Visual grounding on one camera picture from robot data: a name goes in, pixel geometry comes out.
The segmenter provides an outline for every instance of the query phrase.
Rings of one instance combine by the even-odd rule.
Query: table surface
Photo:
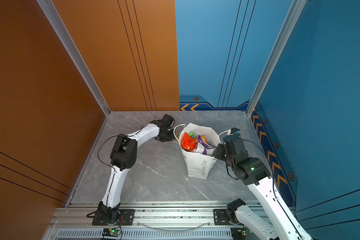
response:
[[[111,136],[129,134],[146,126],[152,120],[169,114],[175,126],[194,123],[212,127],[218,134],[232,127],[241,130],[241,136],[259,142],[253,125],[241,111],[149,111],[111,112],[82,174],[71,204],[99,203],[104,196],[110,176],[110,167],[99,162],[100,146]],[[110,164],[110,151],[115,137],[107,141],[99,152],[100,159]],[[265,160],[263,153],[252,143],[245,142],[252,157]],[[217,160],[208,179],[189,177],[180,146],[174,141],[160,142],[154,138],[138,148],[137,160],[130,169],[121,192],[121,202],[138,201],[195,201],[235,199],[255,200],[255,196],[240,180],[226,173],[225,162]]]

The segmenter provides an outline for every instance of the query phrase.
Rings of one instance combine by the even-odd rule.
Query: purple snack package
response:
[[[198,139],[197,139],[197,142],[198,142],[198,144],[203,145],[203,147],[204,147],[203,154],[204,154],[204,155],[213,156],[213,153],[214,153],[214,151],[215,151],[215,149],[216,149],[215,146],[210,146],[210,145],[206,144],[206,143],[203,141],[203,139],[200,137],[200,135],[199,135],[199,137],[198,137]]]

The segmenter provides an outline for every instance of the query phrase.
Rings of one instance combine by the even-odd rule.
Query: white paper bag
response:
[[[178,138],[180,148],[184,134],[189,134],[190,132],[193,132],[193,138],[204,135],[209,145],[217,147],[220,143],[219,135],[212,128],[190,123],[183,129]],[[188,176],[207,179],[208,173],[215,164],[216,159],[197,152],[187,152],[184,149],[181,149],[181,151],[187,164]]]

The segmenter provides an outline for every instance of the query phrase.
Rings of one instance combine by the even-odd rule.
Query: blue wall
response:
[[[259,104],[298,179],[302,226],[360,239],[360,1],[306,2]]]
[[[176,0],[180,95],[201,95],[215,108],[248,101],[291,3]]]

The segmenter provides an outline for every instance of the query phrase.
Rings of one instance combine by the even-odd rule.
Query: yellow chevron arrow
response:
[[[259,126],[262,127],[262,125],[260,123],[256,123],[256,132],[258,132]]]
[[[199,104],[196,104],[195,106],[193,106],[192,108],[191,108],[191,110],[192,111],[195,111],[195,108],[198,106]]]
[[[276,157],[276,156],[275,156],[275,154],[274,154],[273,152],[268,151],[268,161],[269,161],[269,156],[270,156],[270,155],[272,155],[272,156]]]
[[[273,162],[272,163],[272,171],[273,171],[273,173],[275,173],[275,167],[277,167],[278,169],[281,170],[281,167],[278,164],[276,164],[275,162]]]
[[[283,182],[285,182],[285,184],[288,184],[288,183],[287,183],[287,180],[285,180],[282,176],[277,175],[277,186],[278,186],[278,187],[280,186],[280,180],[282,180]]]
[[[259,118],[259,117],[258,117],[258,116],[253,116],[253,124],[254,124],[254,119],[255,119],[255,118]]]
[[[185,111],[184,108],[188,107],[189,104],[185,104],[182,108],[180,108],[181,110]]]
[[[265,134],[265,132],[260,131],[260,142],[261,142],[261,136],[262,136],[262,135],[267,136],[267,135]]]

